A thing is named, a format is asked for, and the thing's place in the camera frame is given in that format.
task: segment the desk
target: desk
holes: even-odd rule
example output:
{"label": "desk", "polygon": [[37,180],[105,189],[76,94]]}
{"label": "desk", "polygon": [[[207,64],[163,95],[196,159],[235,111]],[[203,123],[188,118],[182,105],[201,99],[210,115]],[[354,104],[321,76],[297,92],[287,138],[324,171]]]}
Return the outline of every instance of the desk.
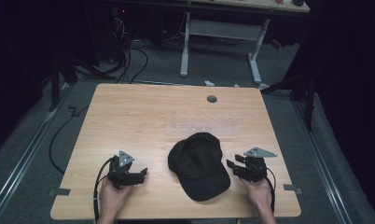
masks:
{"label": "desk", "polygon": [[[267,10],[304,12],[310,11],[310,8],[304,3],[301,7],[293,5],[291,0],[285,0],[282,4],[275,3],[274,0],[189,0],[190,2],[224,5],[229,7],[250,7]],[[257,69],[257,55],[263,42],[264,35],[268,29],[270,19],[264,20],[261,26],[242,25],[236,23],[215,22],[191,20],[190,13],[187,13],[185,26],[185,45],[182,53],[181,77],[188,75],[188,55],[189,55],[189,37],[190,35],[207,35],[215,37],[235,38],[242,40],[256,41],[252,52],[248,54],[248,60],[251,66],[252,76],[257,84],[261,83],[260,73]]]}
{"label": "desk", "polygon": [[[217,98],[209,103],[207,96]],[[51,209],[55,219],[94,219],[93,186],[106,160],[124,150],[135,157],[131,172],[148,168],[145,183],[135,186],[119,218],[199,218],[257,216],[243,184],[227,167],[231,185],[215,198],[197,203],[183,191],[168,169],[167,157],[176,142],[195,132],[209,132],[219,140],[226,159],[252,147],[275,152],[265,159],[274,172],[275,215],[300,214],[282,151],[258,89],[118,85],[97,87],[88,114],[60,185],[69,196],[58,195]]]}

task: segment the hat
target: hat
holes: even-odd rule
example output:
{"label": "hat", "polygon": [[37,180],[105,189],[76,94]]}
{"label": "hat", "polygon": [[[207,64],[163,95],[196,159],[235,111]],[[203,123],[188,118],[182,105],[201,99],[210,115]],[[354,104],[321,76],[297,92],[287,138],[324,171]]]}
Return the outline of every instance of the hat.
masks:
{"label": "hat", "polygon": [[219,140],[210,133],[195,133],[179,141],[168,155],[168,167],[175,172],[189,198],[203,202],[230,186],[222,163]]}

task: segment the human hand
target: human hand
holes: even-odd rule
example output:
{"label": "human hand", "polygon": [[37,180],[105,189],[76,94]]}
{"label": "human hand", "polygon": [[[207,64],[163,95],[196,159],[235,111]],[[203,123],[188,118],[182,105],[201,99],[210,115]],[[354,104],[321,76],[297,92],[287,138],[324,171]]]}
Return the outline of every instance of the human hand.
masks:
{"label": "human hand", "polygon": [[277,223],[271,210],[271,186],[269,182],[266,179],[262,179],[256,183],[242,178],[240,180],[245,185],[249,201],[257,209],[260,222],[262,224]]}
{"label": "human hand", "polygon": [[118,211],[125,204],[132,192],[133,186],[126,186],[123,189],[115,189],[108,177],[104,178],[100,192],[101,214],[98,224],[114,223]]}

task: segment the background table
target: background table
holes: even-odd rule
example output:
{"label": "background table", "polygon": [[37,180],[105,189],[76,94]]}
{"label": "background table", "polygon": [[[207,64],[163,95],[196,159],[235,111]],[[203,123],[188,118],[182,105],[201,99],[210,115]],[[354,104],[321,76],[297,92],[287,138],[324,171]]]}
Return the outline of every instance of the background table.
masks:
{"label": "background table", "polygon": [[[207,96],[217,98],[209,103]],[[227,168],[231,185],[212,200],[194,202],[168,169],[167,157],[176,142],[195,132],[213,133],[226,159],[252,147],[278,154],[266,158],[274,172],[275,215],[300,214],[282,152],[271,126],[260,91],[251,88],[101,84],[68,163],[61,189],[69,196],[56,197],[51,210],[55,219],[92,219],[95,178],[106,160],[124,150],[135,157],[131,172],[148,168],[145,183],[138,185],[120,218],[196,218],[256,216],[243,184]]]}

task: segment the gray carpet floor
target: gray carpet floor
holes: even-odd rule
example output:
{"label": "gray carpet floor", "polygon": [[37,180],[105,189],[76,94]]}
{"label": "gray carpet floor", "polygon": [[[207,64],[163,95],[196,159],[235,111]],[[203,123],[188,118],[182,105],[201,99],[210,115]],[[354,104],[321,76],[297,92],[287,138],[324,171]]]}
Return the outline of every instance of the gray carpet floor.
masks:
{"label": "gray carpet floor", "polygon": [[[143,46],[143,43],[136,43],[136,45]],[[263,83],[271,85],[283,80],[298,49],[297,45],[279,50],[263,45],[257,58]],[[148,63],[145,70],[136,78],[137,82],[157,81],[202,86],[204,80],[210,80],[216,86],[233,86],[234,83],[230,81],[232,79],[241,87],[257,88],[257,84],[252,79],[246,54],[220,52],[216,47],[205,50],[193,49],[190,52],[189,75],[180,77],[180,46],[165,45],[159,48],[147,43],[141,50],[147,54]],[[132,50],[128,77],[131,78],[138,72],[145,61],[144,54]],[[120,73],[121,71],[118,71],[114,75],[118,76]],[[92,223],[90,220],[57,221],[50,217],[54,198],[49,196],[49,191],[60,186],[63,176],[49,161],[49,145],[59,128],[71,118],[73,109],[70,107],[79,110],[89,105],[95,87],[104,82],[111,81],[79,76],[78,83],[73,86],[60,105],[49,129],[38,145],[37,154],[8,200],[0,216],[0,223]],[[21,119],[20,125],[0,151],[0,191],[30,144],[37,127],[49,113],[51,104],[49,85],[44,89],[44,93],[44,98]],[[299,122],[300,116],[296,112],[296,104],[299,103],[290,102],[287,93],[288,91],[276,91],[264,95],[264,100],[292,182],[303,191],[298,195],[302,212],[299,217],[280,217],[277,221],[279,223],[339,223],[323,180],[315,166],[306,129]],[[69,161],[84,117],[85,113],[82,113],[72,119],[54,140],[52,155],[62,169],[65,169]],[[340,196],[349,211],[351,221],[375,223],[375,213],[340,151],[318,97],[315,98],[312,127],[312,134],[340,190]],[[258,223],[258,220],[245,218],[243,223]]]}

